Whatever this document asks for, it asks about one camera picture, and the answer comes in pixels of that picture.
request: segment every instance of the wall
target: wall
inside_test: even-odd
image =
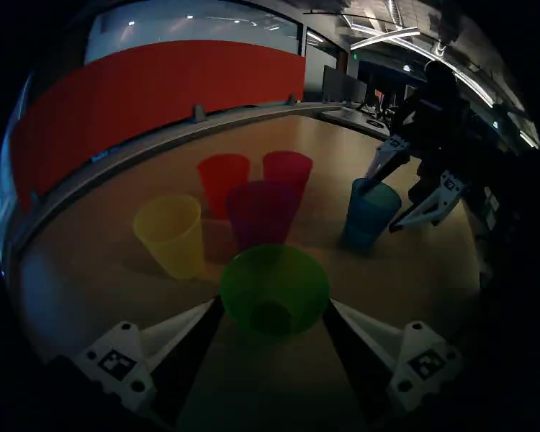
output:
[[[227,1],[139,1],[96,17],[85,62],[128,48],[171,40],[246,42],[296,54],[297,28],[293,22]]]
[[[50,87],[17,123],[12,171],[24,211],[102,151],[206,112],[302,98],[305,59],[237,42],[190,40],[124,50]]]

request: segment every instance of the desk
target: desk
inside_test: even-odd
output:
[[[327,111],[321,114],[324,120],[350,127],[380,140],[385,140],[390,136],[390,131],[386,125],[376,120],[371,115],[350,108],[337,109],[336,111]]]
[[[239,152],[251,160],[251,178],[260,179],[262,157],[271,150],[296,150],[314,160],[287,242],[322,264],[332,297],[398,327],[421,319],[451,335],[479,287],[461,204],[438,227],[384,233],[367,256],[338,247],[352,181],[364,175],[377,145],[359,132],[287,116],[191,141],[116,175],[60,213],[22,257],[17,301],[32,345],[44,360],[73,356],[121,320],[144,328],[216,295],[236,246],[229,224],[206,210],[196,165],[213,154]],[[412,160],[386,180],[403,209],[417,166]],[[169,192],[192,194],[204,209],[207,268],[195,280],[167,277],[132,233],[138,208]],[[296,413],[291,427],[297,430],[364,428],[321,322],[280,346],[244,338],[228,317],[222,319],[181,412],[181,430],[212,424],[260,429],[249,423],[255,415],[276,430],[287,413]],[[244,415],[246,410],[253,414]]]

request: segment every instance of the pink plastic cup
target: pink plastic cup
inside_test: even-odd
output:
[[[241,251],[265,243],[283,243],[296,215],[298,199],[281,183],[252,181],[228,194],[228,217]]]
[[[228,219],[226,196],[233,187],[248,182],[250,161],[242,155],[216,155],[200,162],[198,173],[212,213]]]
[[[298,198],[298,203],[302,201],[314,164],[312,159],[295,151],[279,150],[267,153],[262,164],[264,180],[287,184]]]

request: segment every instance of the green plastic cup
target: green plastic cup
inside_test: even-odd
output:
[[[230,262],[220,296],[241,328],[283,338],[307,330],[322,317],[330,287],[313,257],[290,246],[261,245]]]

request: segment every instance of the screw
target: screw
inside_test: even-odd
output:
[[[130,387],[132,388],[132,390],[134,390],[135,392],[137,393],[141,393],[144,391],[144,389],[146,388],[144,383],[141,382],[141,381],[134,381],[132,382],[132,384],[130,385]]]
[[[412,388],[412,383],[410,381],[407,381],[407,380],[401,381],[398,384],[398,391],[401,392],[401,393],[409,392],[411,388]]]

